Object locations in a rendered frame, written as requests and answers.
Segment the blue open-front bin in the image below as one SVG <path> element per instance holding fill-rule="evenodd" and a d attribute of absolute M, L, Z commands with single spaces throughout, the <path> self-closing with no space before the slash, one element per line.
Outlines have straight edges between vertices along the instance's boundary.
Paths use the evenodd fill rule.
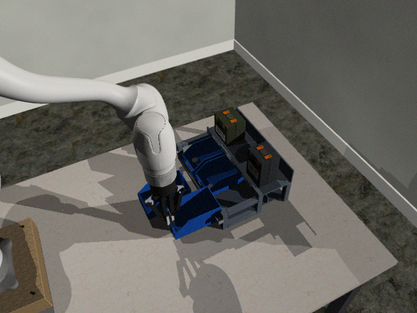
<path fill-rule="evenodd" d="M 196 172 L 196 182 L 200 188 L 213 184 L 210 190 L 213 195 L 216 195 L 244 183 L 246 180 L 244 180 L 230 159 L 223 155 L 205 162 Z"/>
<path fill-rule="evenodd" d="M 182 175 L 181 171 L 180 170 L 177 170 L 176 172 L 177 172 L 177 176 L 176 176 L 175 180 L 176 180 L 177 186 L 180 185 L 180 184 L 182 184 L 184 186 L 184 188 L 185 188 L 185 192 L 183 193 L 183 196 L 186 195 L 186 194 L 191 193 L 191 188 L 190 188 L 189 184 L 187 183 L 187 181 L 185 180 L 184 176 Z M 157 215 L 154 213 L 154 211 L 150 207 L 147 207 L 146 204 L 145 204 L 145 202 L 144 202 L 144 199 L 145 198 L 149 198 L 150 197 L 150 193 L 151 193 L 150 185 L 147 183 L 139 191 L 139 199 L 140 199 L 141 205 L 142 205 L 142 207 L 143 207 L 143 209 L 144 209 L 147 217 L 149 219 L 152 219 L 152 218 L 156 217 Z M 155 200 L 153 202 L 157 206 L 157 208 L 159 209 L 159 211 L 161 211 L 160 202 L 155 201 Z"/>
<path fill-rule="evenodd" d="M 195 177 L 195 173 L 203 166 L 205 162 L 223 155 L 225 155 L 223 150 L 216 143 L 214 138 L 210 136 L 206 139 L 202 139 L 201 141 L 193 143 L 184 152 L 184 163 L 188 170 L 191 172 L 191 175 Z M 193 163 L 193 158 L 197 158 L 198 163 Z"/>

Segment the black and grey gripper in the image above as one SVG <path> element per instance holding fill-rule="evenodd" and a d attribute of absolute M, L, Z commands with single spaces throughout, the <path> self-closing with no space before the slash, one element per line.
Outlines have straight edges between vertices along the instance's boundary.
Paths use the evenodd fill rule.
<path fill-rule="evenodd" d="M 183 193 L 185 192 L 184 186 L 182 184 L 177 186 L 176 180 L 174 180 L 170 185 L 160 187 L 160 188 L 150 185 L 150 189 L 151 189 L 150 197 L 144 199 L 146 206 L 150 207 L 156 213 L 158 218 L 163 217 L 168 228 L 170 228 L 169 217 L 173 226 L 175 226 L 176 225 L 175 220 L 174 220 L 175 211 L 178 211 L 180 209 Z M 173 200 L 174 195 L 175 197 Z M 154 204 L 153 200 L 160 202 L 161 211 L 159 211 L 157 206 Z M 167 208 L 166 208 L 166 203 L 165 203 L 166 200 L 168 204 L 169 216 L 167 213 Z"/>

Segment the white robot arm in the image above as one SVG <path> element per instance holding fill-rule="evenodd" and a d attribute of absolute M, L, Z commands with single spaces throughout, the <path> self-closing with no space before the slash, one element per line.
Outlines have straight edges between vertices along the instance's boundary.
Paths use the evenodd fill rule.
<path fill-rule="evenodd" d="M 104 102 L 132 129 L 147 183 L 160 188 L 170 185 L 177 176 L 174 131 L 162 96 L 149 84 L 122 87 L 103 80 L 40 75 L 0 57 L 0 96 L 40 104 Z M 19 284 L 12 244 L 9 238 L 0 241 L 0 293 L 14 290 Z"/>

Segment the black case with orange latches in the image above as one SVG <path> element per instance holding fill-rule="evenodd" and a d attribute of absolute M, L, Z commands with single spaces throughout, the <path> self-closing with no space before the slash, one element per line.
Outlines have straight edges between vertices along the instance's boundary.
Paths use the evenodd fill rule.
<path fill-rule="evenodd" d="M 247 174 L 261 188 L 276 181 L 280 156 L 267 141 L 248 148 Z"/>

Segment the grey metal shelf rack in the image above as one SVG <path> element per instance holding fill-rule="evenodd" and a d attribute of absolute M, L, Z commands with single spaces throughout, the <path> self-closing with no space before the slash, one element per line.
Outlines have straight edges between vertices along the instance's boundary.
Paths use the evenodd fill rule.
<path fill-rule="evenodd" d="M 283 201 L 288 199 L 293 179 L 294 170 L 286 160 L 274 149 L 269 141 L 258 131 L 258 129 L 246 118 L 246 116 L 236 106 L 236 111 L 246 120 L 245 139 L 226 146 L 215 132 L 215 126 L 207 127 L 207 132 L 195 137 L 176 143 L 176 153 L 179 161 L 188 173 L 197 189 L 201 189 L 196 182 L 195 177 L 191 175 L 183 160 L 183 147 L 191 145 L 197 141 L 212 136 L 220 146 L 238 172 L 246 182 L 241 183 L 233 188 L 227 189 L 215 196 L 221 206 L 220 217 L 215 217 L 218 225 L 226 229 L 237 224 L 253 215 L 261 212 L 262 206 L 278 198 Z M 247 155 L 248 148 L 267 141 L 275 152 L 280 156 L 277 180 L 258 188 L 256 183 L 247 174 Z M 282 188 L 280 190 L 280 188 Z M 263 197 L 264 196 L 264 197 Z"/>

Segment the dark green case with handle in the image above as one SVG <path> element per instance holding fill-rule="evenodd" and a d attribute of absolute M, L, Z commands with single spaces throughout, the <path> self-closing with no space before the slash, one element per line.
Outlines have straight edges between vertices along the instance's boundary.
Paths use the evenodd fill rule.
<path fill-rule="evenodd" d="M 215 132 L 226 146 L 245 139 L 245 119 L 229 107 L 214 113 Z"/>

